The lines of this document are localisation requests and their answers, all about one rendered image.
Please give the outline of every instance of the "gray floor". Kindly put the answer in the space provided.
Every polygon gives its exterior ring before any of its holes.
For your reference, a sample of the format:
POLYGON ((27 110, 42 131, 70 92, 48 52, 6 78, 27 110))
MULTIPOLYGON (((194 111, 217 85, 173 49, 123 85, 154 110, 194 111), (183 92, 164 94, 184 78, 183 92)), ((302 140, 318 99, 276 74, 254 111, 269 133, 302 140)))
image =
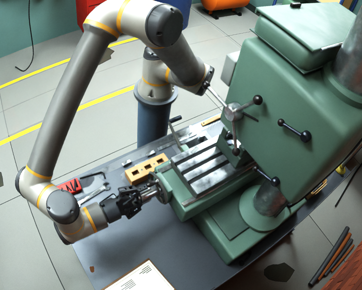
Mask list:
MULTIPOLYGON (((184 31, 195 54, 215 68, 211 84, 223 99, 228 87, 221 82, 220 75, 226 54, 240 50, 243 41, 254 35, 249 29, 254 27, 257 16, 246 8, 241 10, 242 17, 233 15, 214 20, 202 12, 201 4, 193 4, 188 28, 184 31)), ((34 62, 26 73, 14 66, 28 65, 31 47, 0 58, 0 85, 71 57, 81 35, 81 31, 76 31, 37 44, 34 62)), ((127 38, 122 35, 118 41, 127 38)), ((141 77, 144 45, 139 40, 113 50, 112 59, 98 67, 82 103, 132 86, 141 77)), ((0 140, 43 120, 65 67, 66 64, 57 66, 0 89, 0 140)), ((180 91, 172 105, 171 117, 182 115, 182 121, 175 125, 181 129, 220 111, 220 104, 209 95, 195 96, 180 91)), ((132 92, 78 112, 56 165, 53 182, 59 184, 135 149, 136 128, 137 101, 132 92)), ((27 163, 37 134, 38 130, 0 146, 0 172, 4 182, 0 187, 0 290, 93 289, 73 248, 63 245, 53 223, 15 189, 15 175, 27 163)), ((352 160, 356 162, 362 162, 362 153, 352 160)), ((337 208, 334 203, 347 180, 291 235, 218 289, 308 289, 308 281, 346 225, 356 244, 362 240, 361 177, 362 171, 337 208), (264 268, 283 262, 295 269, 288 282, 273 282, 264 277, 264 268)), ((322 288, 326 282, 327 279, 323 279, 314 289, 322 288)))

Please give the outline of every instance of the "orange tank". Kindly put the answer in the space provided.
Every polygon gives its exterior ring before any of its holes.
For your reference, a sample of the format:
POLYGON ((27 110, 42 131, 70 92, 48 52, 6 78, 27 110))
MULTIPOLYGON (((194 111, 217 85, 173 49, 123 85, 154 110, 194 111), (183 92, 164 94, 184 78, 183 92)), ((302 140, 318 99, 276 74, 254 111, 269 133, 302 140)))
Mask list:
POLYGON ((201 0, 202 5, 209 11, 244 7, 250 0, 201 0))

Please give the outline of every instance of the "wrench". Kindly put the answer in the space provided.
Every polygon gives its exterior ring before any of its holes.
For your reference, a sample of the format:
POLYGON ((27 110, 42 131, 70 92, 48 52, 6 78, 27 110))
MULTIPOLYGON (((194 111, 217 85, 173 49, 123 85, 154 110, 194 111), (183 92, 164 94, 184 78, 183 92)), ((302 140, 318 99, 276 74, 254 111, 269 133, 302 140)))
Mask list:
POLYGON ((78 205, 81 206, 86 201, 90 200, 91 198, 94 198, 96 195, 99 195, 100 193, 102 193, 104 191, 109 191, 111 189, 111 187, 108 185, 109 185, 108 182, 103 183, 103 185, 100 188, 96 189, 95 191, 91 192, 90 194, 87 194, 84 198, 80 199, 78 201, 78 205))

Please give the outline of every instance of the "yellow floor line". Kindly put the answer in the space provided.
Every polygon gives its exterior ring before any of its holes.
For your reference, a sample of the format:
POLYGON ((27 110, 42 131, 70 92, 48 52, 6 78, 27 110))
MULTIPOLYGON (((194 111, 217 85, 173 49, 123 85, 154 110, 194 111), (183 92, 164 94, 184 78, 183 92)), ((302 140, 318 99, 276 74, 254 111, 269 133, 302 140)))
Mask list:
MULTIPOLYGON (((135 86, 134 86, 134 85, 131 85, 131 86, 129 86, 129 87, 120 89, 120 90, 118 90, 118 91, 112 92, 112 93, 107 94, 107 95, 105 95, 105 96, 101 96, 101 97, 99 97, 99 98, 97 98, 97 99, 95 99, 95 100, 92 100, 92 101, 89 101, 89 102, 87 102, 87 103, 85 103, 85 104, 80 105, 80 106, 78 107, 78 110, 76 110, 76 111, 79 112, 79 111, 81 111, 81 110, 84 110, 84 109, 86 109, 86 108, 89 108, 89 107, 91 107, 91 106, 94 106, 94 105, 96 105, 96 104, 99 104, 99 103, 101 103, 101 102, 104 102, 104 101, 109 100, 109 99, 111 99, 111 98, 114 98, 114 97, 116 97, 116 96, 119 96, 119 95, 122 95, 122 94, 124 94, 124 93, 130 92, 130 91, 132 91, 134 88, 135 88, 135 86)), ((36 125, 34 125, 34 126, 31 126, 31 127, 28 128, 28 129, 25 129, 25 130, 23 130, 23 131, 21 131, 21 132, 19 132, 19 133, 16 133, 16 134, 14 134, 14 135, 12 135, 12 136, 10 136, 10 137, 8 137, 8 138, 5 138, 4 140, 1 140, 1 141, 0 141, 0 146, 1 146, 1 145, 4 145, 4 144, 6 144, 6 143, 9 143, 9 142, 11 142, 11 141, 13 141, 13 140, 15 140, 15 139, 17 139, 17 138, 19 138, 19 137, 21 137, 21 136, 24 136, 24 135, 26 135, 26 134, 28 134, 28 133, 30 133, 30 132, 33 132, 33 131, 39 129, 41 126, 42 126, 42 123, 39 123, 39 124, 36 124, 36 125)))
MULTIPOLYGON (((122 44, 125 44, 125 43, 129 43, 129 42, 135 41, 135 40, 137 40, 137 39, 138 39, 138 38, 133 37, 133 38, 130 38, 130 39, 122 40, 122 41, 119 41, 119 42, 110 44, 110 45, 108 45, 108 47, 109 47, 109 48, 112 48, 112 47, 115 47, 115 46, 119 46, 119 45, 122 45, 122 44)), ((44 72, 44 71, 49 70, 49 69, 51 69, 51 68, 54 68, 54 67, 60 66, 60 65, 62 65, 62 64, 65 64, 65 63, 69 62, 70 60, 71 60, 70 58, 64 59, 64 60, 62 60, 62 61, 53 63, 53 64, 51 64, 51 65, 48 65, 48 66, 46 66, 46 67, 43 67, 43 68, 41 68, 41 69, 38 69, 38 70, 33 71, 33 72, 31 72, 31 73, 28 73, 28 74, 26 74, 26 75, 23 75, 23 76, 21 76, 21 77, 18 77, 18 78, 16 78, 16 79, 13 79, 13 80, 11 80, 11 81, 8 81, 7 83, 4 83, 4 84, 0 85, 0 90, 3 89, 3 88, 5 88, 5 87, 7 87, 7 86, 10 86, 10 85, 12 85, 12 84, 15 84, 15 83, 17 83, 17 82, 19 82, 19 81, 22 81, 22 80, 24 80, 24 79, 27 79, 27 78, 29 78, 29 77, 31 77, 31 76, 34 76, 34 75, 36 75, 36 74, 39 74, 39 73, 41 73, 41 72, 44 72)))

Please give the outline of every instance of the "green machine housing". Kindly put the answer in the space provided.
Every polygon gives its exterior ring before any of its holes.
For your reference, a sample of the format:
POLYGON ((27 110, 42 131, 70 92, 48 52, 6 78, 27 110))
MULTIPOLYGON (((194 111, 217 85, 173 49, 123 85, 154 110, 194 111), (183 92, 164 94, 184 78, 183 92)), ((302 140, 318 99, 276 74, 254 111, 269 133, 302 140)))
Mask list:
MULTIPOLYGON (((233 145, 227 141, 232 123, 224 110, 221 135, 203 149, 212 150, 219 159, 224 156, 220 162, 229 162, 239 174, 198 196, 178 171, 178 159, 156 169, 177 216, 181 221, 192 218, 226 264, 303 206, 303 198, 362 139, 362 93, 347 89, 333 74, 333 63, 356 16, 338 3, 257 10, 261 13, 253 29, 257 36, 242 45, 226 103, 242 105, 262 96, 261 105, 244 109, 258 121, 243 117, 235 122, 240 155, 233 156, 233 145), (298 132, 309 131, 311 140, 301 141, 278 125, 279 119, 298 132), (269 181, 251 170, 256 164, 268 177, 278 177, 279 185, 264 185, 269 181), (255 208, 262 187, 285 199, 273 216, 255 208), (287 203, 297 204, 286 207, 287 203)), ((190 159, 194 151, 181 154, 190 159)))

